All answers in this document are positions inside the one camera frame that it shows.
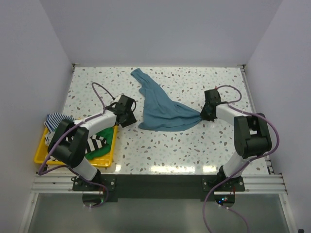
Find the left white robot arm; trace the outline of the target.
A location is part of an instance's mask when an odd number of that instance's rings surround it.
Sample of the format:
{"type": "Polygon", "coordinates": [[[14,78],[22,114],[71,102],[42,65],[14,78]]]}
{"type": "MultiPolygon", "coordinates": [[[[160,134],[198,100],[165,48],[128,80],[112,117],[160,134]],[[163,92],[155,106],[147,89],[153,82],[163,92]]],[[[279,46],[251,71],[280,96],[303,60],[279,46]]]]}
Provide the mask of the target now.
{"type": "Polygon", "coordinates": [[[84,179],[89,190],[100,187],[101,172],[85,157],[88,140],[98,132],[121,125],[123,128],[136,123],[134,110],[136,101],[121,95],[117,102],[87,118],[60,122],[48,146],[48,156],[63,162],[69,169],[84,179]]]}

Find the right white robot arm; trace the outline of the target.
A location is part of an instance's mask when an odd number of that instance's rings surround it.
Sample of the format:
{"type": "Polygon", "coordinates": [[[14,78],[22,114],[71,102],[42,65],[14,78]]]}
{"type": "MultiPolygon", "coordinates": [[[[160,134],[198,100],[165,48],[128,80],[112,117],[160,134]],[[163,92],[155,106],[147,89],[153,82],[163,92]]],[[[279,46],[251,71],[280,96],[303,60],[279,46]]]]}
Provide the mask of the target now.
{"type": "Polygon", "coordinates": [[[234,184],[233,178],[240,177],[248,164],[272,148],[268,122],[263,114],[247,113],[234,109],[229,102],[222,101],[217,89],[204,92],[205,104],[200,113],[203,120],[223,120],[233,126],[235,151],[219,168],[215,183],[227,191],[234,184]]]}

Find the blue ribbed tank top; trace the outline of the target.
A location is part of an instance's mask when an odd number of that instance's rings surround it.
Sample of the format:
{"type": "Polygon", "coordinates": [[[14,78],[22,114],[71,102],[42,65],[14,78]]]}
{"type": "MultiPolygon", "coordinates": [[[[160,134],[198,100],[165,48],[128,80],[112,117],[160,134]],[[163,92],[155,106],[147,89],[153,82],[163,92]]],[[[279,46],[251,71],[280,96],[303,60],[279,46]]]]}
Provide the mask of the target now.
{"type": "Polygon", "coordinates": [[[149,75],[137,68],[131,76],[141,84],[144,96],[143,120],[139,128],[148,131],[180,132],[202,121],[200,113],[180,102],[173,101],[149,75]]]}

